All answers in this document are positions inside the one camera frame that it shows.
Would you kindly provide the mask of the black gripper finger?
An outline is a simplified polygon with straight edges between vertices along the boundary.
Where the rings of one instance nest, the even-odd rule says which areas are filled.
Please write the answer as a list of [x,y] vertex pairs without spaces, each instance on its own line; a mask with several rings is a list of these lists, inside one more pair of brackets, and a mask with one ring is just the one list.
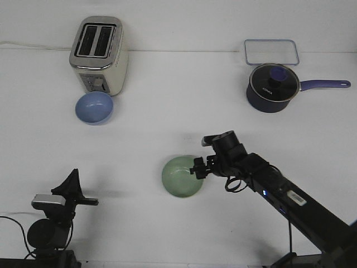
[[80,185],[78,169],[74,169],[74,193],[76,195],[76,199],[84,199],[84,195]]
[[205,179],[207,175],[209,174],[209,169],[206,168],[206,166],[203,167],[192,167],[190,168],[190,174],[196,176],[196,179]]
[[206,168],[206,163],[203,157],[194,158],[194,167],[195,168]]
[[77,169],[74,169],[59,186],[51,189],[53,195],[62,195],[63,197],[74,195],[76,191]]

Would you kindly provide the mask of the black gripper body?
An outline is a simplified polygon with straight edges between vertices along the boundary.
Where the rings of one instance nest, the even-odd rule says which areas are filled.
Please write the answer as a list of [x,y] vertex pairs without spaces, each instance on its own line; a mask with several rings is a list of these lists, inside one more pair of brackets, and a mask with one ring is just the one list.
[[215,155],[207,157],[208,167],[217,176],[237,175],[238,172],[234,171],[233,168],[237,166],[237,162],[248,156],[248,153],[233,130],[220,135],[219,145],[212,147]]
[[97,198],[76,199],[76,195],[64,197],[66,203],[64,206],[53,206],[45,209],[45,215],[48,219],[56,223],[70,223],[75,217],[75,210],[77,205],[90,205],[96,206],[99,204]]

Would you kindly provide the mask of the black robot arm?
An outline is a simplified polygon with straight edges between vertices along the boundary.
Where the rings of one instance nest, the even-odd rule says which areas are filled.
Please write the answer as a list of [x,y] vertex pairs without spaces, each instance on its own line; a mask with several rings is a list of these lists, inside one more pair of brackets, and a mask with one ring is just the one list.
[[81,267],[74,251],[67,249],[73,236],[76,206],[98,204],[96,198],[84,196],[78,169],[50,194],[36,194],[31,205],[46,217],[33,223],[27,232],[27,240],[35,249],[35,261],[43,267]]
[[356,267],[356,223],[346,224],[275,166],[255,153],[247,153],[234,131],[205,136],[201,144],[211,146],[215,154],[195,158],[191,174],[197,179],[210,173],[224,177],[225,190],[232,193],[242,191],[240,185],[230,187],[232,182],[245,182],[321,251],[304,256],[290,251],[272,267]]

